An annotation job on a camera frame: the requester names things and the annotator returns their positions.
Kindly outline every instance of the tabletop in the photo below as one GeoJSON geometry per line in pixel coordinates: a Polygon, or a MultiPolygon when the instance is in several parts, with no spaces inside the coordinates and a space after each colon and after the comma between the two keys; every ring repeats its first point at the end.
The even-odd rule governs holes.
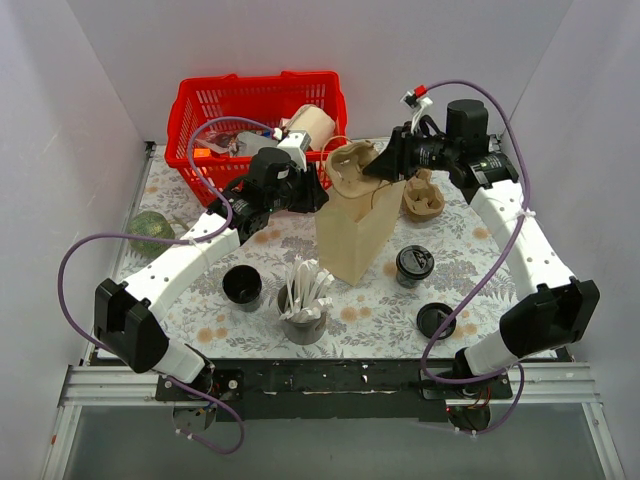
{"type": "MultiPolygon", "coordinates": [[[[375,142],[379,150],[384,142],[375,142]]],[[[180,174],[164,161],[157,147],[139,211],[162,213],[176,237],[186,233],[203,208],[180,174]]],[[[418,310],[429,302],[455,307],[498,257],[499,250],[482,220],[467,205],[447,174],[435,172],[433,183],[442,191],[443,213],[425,223],[413,223],[400,212],[393,236],[356,287],[337,280],[328,295],[327,331],[315,344],[299,346],[284,335],[275,297],[284,284],[284,271],[295,257],[317,258],[313,215],[281,212],[245,245],[214,263],[180,295],[161,325],[210,358],[418,358],[427,344],[416,327],[418,310]],[[395,257],[407,245],[419,244],[435,258],[432,274],[407,290],[395,280],[395,257]],[[262,304],[252,313],[238,310],[222,292],[222,277],[233,266],[252,265],[263,281],[262,304]]],[[[118,280],[152,260],[128,249],[118,280]]],[[[498,328],[500,316],[517,302],[515,285],[504,265],[461,313],[457,328],[437,342],[431,355],[451,358],[463,347],[498,328]]],[[[108,357],[100,352],[100,357],[108,357]]],[[[555,357],[551,351],[539,357],[555,357]]]]}

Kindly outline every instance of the table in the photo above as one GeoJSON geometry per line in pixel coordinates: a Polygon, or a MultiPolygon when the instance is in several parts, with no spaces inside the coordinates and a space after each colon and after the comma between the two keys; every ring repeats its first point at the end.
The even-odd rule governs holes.
{"type": "MultiPolygon", "coordinates": [[[[382,141],[375,142],[379,150],[382,141]]],[[[186,233],[203,209],[180,174],[164,161],[157,147],[139,211],[154,210],[172,222],[177,237],[186,233]]],[[[357,287],[336,280],[329,290],[334,307],[327,331],[315,344],[299,346],[282,332],[275,296],[284,284],[284,269],[296,255],[317,257],[313,215],[281,212],[242,248],[213,264],[177,299],[161,325],[167,334],[211,358],[417,358],[427,339],[416,327],[418,310],[429,302],[455,306],[498,257],[498,247],[478,215],[448,181],[435,172],[446,200],[442,215],[422,224],[401,212],[395,232],[357,287]],[[395,281],[398,251],[420,244],[432,252],[435,269],[413,290],[395,281]],[[249,264],[263,281],[263,303],[253,313],[232,305],[222,292],[222,277],[234,265],[249,264]]],[[[118,280],[150,263],[130,249],[118,280]]],[[[453,335],[438,342],[432,356],[451,358],[498,328],[500,316],[517,302],[515,286],[504,265],[458,318],[453,335]]],[[[540,357],[555,357],[543,352],[540,357]]],[[[99,357],[109,354],[100,352],[99,357]]]]}

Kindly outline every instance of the paper bag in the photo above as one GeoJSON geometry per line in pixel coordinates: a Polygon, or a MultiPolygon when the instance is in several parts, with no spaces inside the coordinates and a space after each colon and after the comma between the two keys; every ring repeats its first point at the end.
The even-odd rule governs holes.
{"type": "Polygon", "coordinates": [[[331,188],[315,215],[320,266],[355,286],[393,234],[404,187],[405,182],[387,184],[353,199],[331,188]]]}

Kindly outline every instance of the orange object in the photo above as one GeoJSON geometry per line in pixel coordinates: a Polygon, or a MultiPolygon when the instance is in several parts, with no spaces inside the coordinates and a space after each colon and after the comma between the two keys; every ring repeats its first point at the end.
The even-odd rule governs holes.
{"type": "Polygon", "coordinates": [[[204,157],[210,157],[210,156],[211,156],[211,150],[209,150],[208,148],[193,149],[193,158],[204,158],[204,157]]]}
{"type": "MultiPolygon", "coordinates": [[[[208,206],[215,195],[200,182],[187,160],[186,148],[193,132],[207,120],[233,115],[277,127],[282,118],[291,116],[306,104],[322,108],[335,122],[334,135],[344,135],[347,127],[347,108],[340,91],[340,79],[335,72],[282,72],[273,77],[245,77],[235,74],[223,77],[190,78],[183,80],[178,97],[169,114],[168,142],[165,152],[167,165],[178,169],[189,188],[203,206],[208,206]]],[[[242,122],[220,122],[218,130],[236,133],[256,131],[256,127],[242,122]]],[[[346,141],[334,139],[326,152],[335,150],[346,141]]],[[[202,174],[219,189],[244,175],[249,169],[250,157],[229,157],[211,152],[210,156],[194,160],[202,174]]],[[[315,162],[322,186],[331,186],[320,164],[321,152],[307,152],[307,162],[315,162]]]]}

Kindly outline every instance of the white wall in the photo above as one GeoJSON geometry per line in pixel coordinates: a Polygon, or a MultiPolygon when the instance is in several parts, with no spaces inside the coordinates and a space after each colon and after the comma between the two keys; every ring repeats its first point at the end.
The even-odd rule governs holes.
{"type": "MultiPolygon", "coordinates": [[[[481,83],[511,112],[571,3],[68,1],[142,138],[159,142],[180,80],[232,72],[337,71],[354,137],[389,135],[408,89],[451,77],[481,83]]],[[[461,95],[433,98],[443,113],[461,95]]]]}
{"type": "MultiPolygon", "coordinates": [[[[144,144],[64,0],[0,0],[0,478],[41,472],[68,364],[85,342],[57,304],[76,237],[120,229],[144,144]]],[[[71,309],[91,325],[115,244],[72,260],[71,309]]]]}
{"type": "Polygon", "coordinates": [[[514,114],[532,203],[601,300],[581,345],[629,478],[640,478],[640,1],[576,0],[514,114]]]}

